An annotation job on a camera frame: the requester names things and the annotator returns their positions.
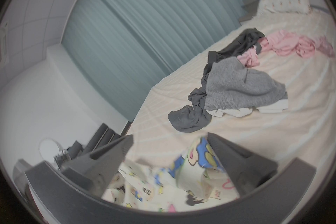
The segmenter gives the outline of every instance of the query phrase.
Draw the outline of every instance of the air conditioner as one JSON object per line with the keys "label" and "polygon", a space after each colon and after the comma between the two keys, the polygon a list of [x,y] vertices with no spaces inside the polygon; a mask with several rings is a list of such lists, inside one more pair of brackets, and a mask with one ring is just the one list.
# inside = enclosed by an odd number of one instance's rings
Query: air conditioner
{"label": "air conditioner", "polygon": [[0,69],[9,62],[7,46],[7,23],[0,27]]}

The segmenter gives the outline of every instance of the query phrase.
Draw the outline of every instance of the cartoon print garment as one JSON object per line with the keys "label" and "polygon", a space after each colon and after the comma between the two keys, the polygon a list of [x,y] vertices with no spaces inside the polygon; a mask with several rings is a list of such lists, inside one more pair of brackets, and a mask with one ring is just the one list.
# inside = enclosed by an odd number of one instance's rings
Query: cartoon print garment
{"label": "cartoon print garment", "polygon": [[168,168],[125,160],[102,198],[133,209],[185,212],[238,197],[206,137],[198,137]]}

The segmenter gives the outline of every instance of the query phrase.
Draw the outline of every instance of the bed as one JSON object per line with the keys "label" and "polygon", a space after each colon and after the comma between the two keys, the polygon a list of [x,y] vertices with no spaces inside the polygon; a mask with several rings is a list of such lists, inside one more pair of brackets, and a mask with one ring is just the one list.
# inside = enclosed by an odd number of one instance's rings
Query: bed
{"label": "bed", "polygon": [[128,131],[134,136],[128,159],[167,166],[195,137],[211,132],[278,161],[280,170],[296,156],[315,167],[322,165],[335,146],[332,130],[336,117],[336,65],[334,58],[318,51],[308,59],[296,54],[288,57],[274,52],[259,54],[260,65],[255,68],[286,85],[289,109],[282,113],[253,111],[243,118],[212,117],[208,126],[190,134],[178,132],[168,121],[167,114],[190,104],[187,96],[201,86],[208,51],[221,50],[244,29],[254,27],[265,35],[280,29],[308,37],[326,35],[333,47],[335,45],[334,21],[323,11],[313,9],[309,15],[277,13],[253,18],[151,89]]}

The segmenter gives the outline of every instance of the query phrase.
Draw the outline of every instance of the wall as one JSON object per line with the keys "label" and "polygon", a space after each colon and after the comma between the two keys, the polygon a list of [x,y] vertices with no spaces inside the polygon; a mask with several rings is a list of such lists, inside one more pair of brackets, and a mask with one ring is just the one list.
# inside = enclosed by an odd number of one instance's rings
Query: wall
{"label": "wall", "polygon": [[0,89],[22,71],[46,57],[58,44],[76,0],[12,0],[0,26],[8,22],[9,64],[0,70]]}
{"label": "wall", "polygon": [[9,82],[0,94],[0,159],[11,176],[19,158],[42,161],[38,145],[45,137],[62,147],[87,144],[101,125],[71,95],[47,59]]}

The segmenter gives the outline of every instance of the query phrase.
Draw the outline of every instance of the curtain fold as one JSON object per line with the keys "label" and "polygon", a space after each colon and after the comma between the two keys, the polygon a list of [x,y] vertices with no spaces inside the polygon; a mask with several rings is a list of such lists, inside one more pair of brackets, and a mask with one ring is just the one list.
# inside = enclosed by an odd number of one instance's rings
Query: curtain fold
{"label": "curtain fold", "polygon": [[62,44],[132,121],[161,79],[239,27],[242,0],[78,0]]}

